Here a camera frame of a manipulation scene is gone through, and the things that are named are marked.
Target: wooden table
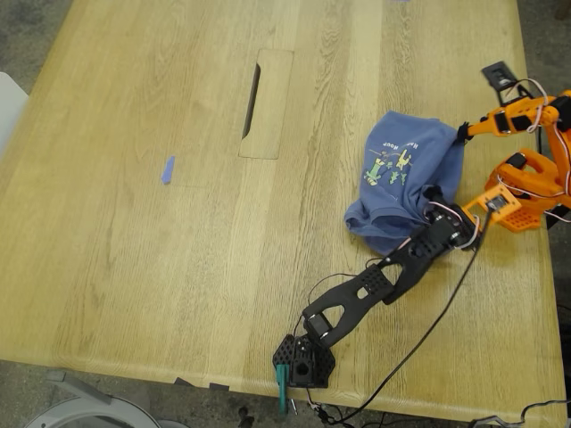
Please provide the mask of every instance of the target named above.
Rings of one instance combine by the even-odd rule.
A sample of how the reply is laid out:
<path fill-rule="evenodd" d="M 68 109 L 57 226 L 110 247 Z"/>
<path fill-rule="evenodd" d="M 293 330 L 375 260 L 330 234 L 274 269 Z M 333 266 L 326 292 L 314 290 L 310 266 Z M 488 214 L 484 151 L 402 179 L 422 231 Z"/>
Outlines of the wooden table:
<path fill-rule="evenodd" d="M 76 0 L 0 163 L 0 358 L 277 395 L 270 359 L 308 290 L 371 256 L 343 224 L 369 130 L 389 109 L 478 120 L 502 59 L 525 75 L 515 0 Z M 520 146 L 473 140 L 457 202 Z M 565 397 L 547 234 L 488 238 L 372 408 L 517 420 Z M 359 405 L 468 258 L 371 310 L 315 399 Z"/>

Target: black base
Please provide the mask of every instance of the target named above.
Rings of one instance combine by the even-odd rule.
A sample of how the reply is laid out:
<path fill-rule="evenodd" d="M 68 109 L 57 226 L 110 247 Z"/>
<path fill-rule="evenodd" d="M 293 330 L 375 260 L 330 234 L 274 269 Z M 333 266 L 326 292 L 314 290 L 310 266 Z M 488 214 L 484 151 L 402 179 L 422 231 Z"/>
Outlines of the black base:
<path fill-rule="evenodd" d="M 326 388 L 335 368 L 331 350 L 313 344 L 307 334 L 293 337 L 288 334 L 272 359 L 274 367 L 289 365 L 287 386 L 292 388 Z"/>

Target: blue t-shirt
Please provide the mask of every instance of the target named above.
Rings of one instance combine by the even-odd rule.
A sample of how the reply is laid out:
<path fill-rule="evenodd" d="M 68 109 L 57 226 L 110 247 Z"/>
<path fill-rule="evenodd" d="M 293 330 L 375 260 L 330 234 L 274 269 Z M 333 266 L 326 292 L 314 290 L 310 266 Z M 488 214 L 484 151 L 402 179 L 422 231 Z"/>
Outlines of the blue t-shirt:
<path fill-rule="evenodd" d="M 426 222 L 423 192 L 429 186 L 439 185 L 453 202 L 464 156 L 456 134 L 438 119 L 387 112 L 365 143 L 359 199 L 344 217 L 349 230 L 386 254 Z"/>

